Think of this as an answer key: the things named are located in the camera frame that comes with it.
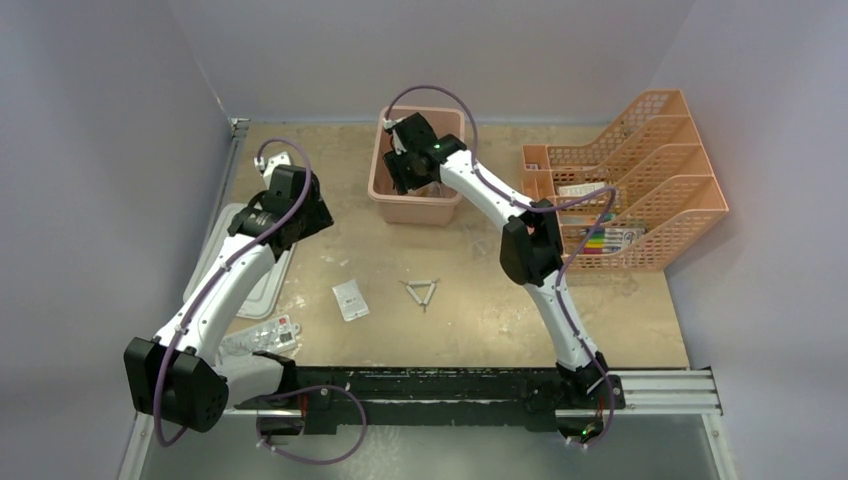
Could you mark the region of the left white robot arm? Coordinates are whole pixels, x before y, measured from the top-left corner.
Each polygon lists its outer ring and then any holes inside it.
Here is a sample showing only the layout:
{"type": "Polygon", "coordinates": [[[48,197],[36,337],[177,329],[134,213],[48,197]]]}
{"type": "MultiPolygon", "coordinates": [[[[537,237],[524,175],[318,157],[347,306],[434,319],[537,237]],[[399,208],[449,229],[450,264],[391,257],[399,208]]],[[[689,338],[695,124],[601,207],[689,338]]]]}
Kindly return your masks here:
{"type": "Polygon", "coordinates": [[[297,399],[294,364],[251,353],[219,362],[221,342],[254,286],[300,240],[333,224],[317,176],[293,165],[265,172],[267,188],[233,219],[215,264],[152,337],[134,338],[123,361],[135,410],[197,432],[261,397],[284,409],[297,399]]]}

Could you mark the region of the clear glass beaker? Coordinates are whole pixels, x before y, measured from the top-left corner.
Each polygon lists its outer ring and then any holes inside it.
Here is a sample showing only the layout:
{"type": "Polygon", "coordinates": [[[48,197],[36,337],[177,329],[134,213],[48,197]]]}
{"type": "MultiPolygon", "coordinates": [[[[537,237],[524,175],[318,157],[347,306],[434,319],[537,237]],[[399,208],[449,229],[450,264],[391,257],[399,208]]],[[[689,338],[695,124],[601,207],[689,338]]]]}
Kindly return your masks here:
{"type": "Polygon", "coordinates": [[[438,183],[430,184],[425,193],[428,198],[448,198],[451,196],[449,189],[438,183]]]}

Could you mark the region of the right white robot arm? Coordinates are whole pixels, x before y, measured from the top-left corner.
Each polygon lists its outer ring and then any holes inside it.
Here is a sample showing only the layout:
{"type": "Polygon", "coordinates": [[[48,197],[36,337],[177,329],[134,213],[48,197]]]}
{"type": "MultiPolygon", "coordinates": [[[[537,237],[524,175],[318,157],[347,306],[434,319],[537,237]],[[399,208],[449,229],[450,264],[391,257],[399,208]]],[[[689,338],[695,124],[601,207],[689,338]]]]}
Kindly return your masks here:
{"type": "Polygon", "coordinates": [[[585,331],[564,281],[565,264],[558,217],[549,201],[533,201],[486,169],[473,149],[453,134],[438,136],[414,113],[386,119],[390,138],[384,162],[396,191],[437,182],[464,196],[501,231],[503,272],[523,287],[551,338],[564,399],[584,407],[609,385],[609,368],[585,331]]]}

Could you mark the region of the white plastic bin lid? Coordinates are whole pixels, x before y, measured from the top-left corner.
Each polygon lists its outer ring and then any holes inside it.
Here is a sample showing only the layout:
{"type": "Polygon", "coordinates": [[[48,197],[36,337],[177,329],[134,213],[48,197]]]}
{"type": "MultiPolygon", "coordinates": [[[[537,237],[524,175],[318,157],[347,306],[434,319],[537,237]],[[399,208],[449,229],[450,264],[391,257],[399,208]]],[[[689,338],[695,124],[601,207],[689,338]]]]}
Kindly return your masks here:
{"type": "MultiPolygon", "coordinates": [[[[218,256],[224,240],[228,236],[228,227],[230,226],[233,218],[244,207],[244,203],[229,203],[224,206],[219,213],[211,230],[211,234],[200,254],[194,272],[192,273],[183,292],[182,298],[184,303],[189,300],[189,297],[198,287],[206,273],[215,264],[215,258],[218,256]]],[[[281,258],[274,264],[272,269],[254,285],[254,288],[247,295],[244,303],[238,310],[238,317],[253,320],[264,320],[272,315],[284,284],[294,250],[295,245],[293,245],[290,250],[284,252],[281,258]]]]}

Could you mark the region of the small white packet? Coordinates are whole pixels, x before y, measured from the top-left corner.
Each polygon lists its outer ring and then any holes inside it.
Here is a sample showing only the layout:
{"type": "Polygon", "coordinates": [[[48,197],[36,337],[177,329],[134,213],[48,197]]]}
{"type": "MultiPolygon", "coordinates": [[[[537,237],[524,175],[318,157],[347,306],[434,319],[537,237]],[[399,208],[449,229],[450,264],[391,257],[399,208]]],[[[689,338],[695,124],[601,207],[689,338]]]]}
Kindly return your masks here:
{"type": "Polygon", "coordinates": [[[351,322],[370,313],[370,309],[355,279],[332,288],[342,319],[351,322]]]}

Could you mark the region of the white clay triangle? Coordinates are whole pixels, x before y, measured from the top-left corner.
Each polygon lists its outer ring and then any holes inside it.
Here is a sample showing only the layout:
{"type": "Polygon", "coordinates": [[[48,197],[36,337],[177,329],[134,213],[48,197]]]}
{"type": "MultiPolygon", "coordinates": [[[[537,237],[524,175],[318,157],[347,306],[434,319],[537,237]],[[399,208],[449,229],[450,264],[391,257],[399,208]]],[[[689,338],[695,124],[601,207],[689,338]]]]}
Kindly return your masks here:
{"type": "Polygon", "coordinates": [[[439,279],[400,281],[404,290],[423,313],[427,312],[439,283],[439,279]]]}

